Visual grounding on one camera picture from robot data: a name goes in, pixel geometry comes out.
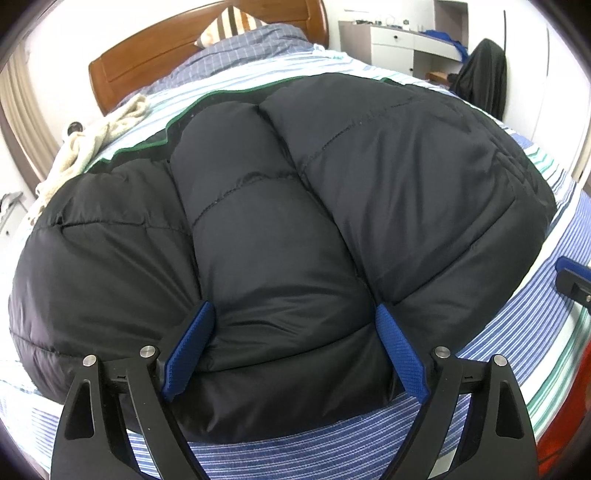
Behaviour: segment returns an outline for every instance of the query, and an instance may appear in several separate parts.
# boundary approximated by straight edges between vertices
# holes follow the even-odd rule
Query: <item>headboard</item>
[[[193,43],[229,5],[266,23],[295,25],[312,43],[328,46],[322,0],[230,0],[195,8],[136,33],[91,62],[90,83],[103,114],[198,52]]]

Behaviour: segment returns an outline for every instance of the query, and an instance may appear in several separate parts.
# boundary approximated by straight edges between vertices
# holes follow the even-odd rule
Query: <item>blue striped bed sheet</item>
[[[152,107],[148,118],[105,148],[96,160],[108,160],[117,150],[131,147],[162,130],[167,122],[206,93],[243,90],[325,72],[373,79],[387,77],[440,90],[413,77],[316,47],[309,53],[236,67],[150,97]],[[460,356],[488,359],[494,353],[502,353],[508,357],[539,439],[566,398],[584,347],[591,338],[587,310],[559,296],[553,287],[554,263],[559,256],[566,255],[585,264],[591,261],[591,200],[554,159],[498,123],[542,172],[556,196],[558,212],[542,251],[519,288]],[[11,255],[13,262],[6,269],[7,285],[2,294],[9,291],[11,272],[29,232],[26,226],[17,232]],[[49,470],[61,406],[38,394],[18,362],[8,334],[8,321],[0,318],[0,322],[4,322],[0,325],[0,417],[19,446]],[[444,471],[451,461],[468,400],[463,397],[458,403],[434,472]],[[417,411],[416,401],[403,394],[386,408],[313,432],[240,445],[193,444],[191,448],[213,480],[377,479],[404,440]],[[142,470],[157,476],[143,438],[134,433],[129,435]]]

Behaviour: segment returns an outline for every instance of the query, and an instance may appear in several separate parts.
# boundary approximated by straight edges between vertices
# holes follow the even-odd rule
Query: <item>striped pillow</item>
[[[266,23],[258,18],[254,18],[236,7],[228,7],[205,29],[195,45],[199,48],[210,47],[224,38],[234,37],[263,25]]]

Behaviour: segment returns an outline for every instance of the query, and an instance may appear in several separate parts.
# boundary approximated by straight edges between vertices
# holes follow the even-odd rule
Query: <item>beige towel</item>
[[[140,123],[146,117],[148,107],[147,98],[137,94],[83,132],[72,132],[57,153],[47,180],[37,185],[35,191],[38,198],[29,209],[29,223],[35,225],[55,193],[66,181],[83,173],[101,147],[117,140]]]

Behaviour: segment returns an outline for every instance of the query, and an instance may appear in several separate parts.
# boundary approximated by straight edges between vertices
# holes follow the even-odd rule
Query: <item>red object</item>
[[[587,412],[587,406],[591,402],[591,398],[587,398],[590,394],[591,343],[587,344],[579,371],[566,401],[538,442],[540,476],[543,476],[550,470],[562,449],[579,428]]]

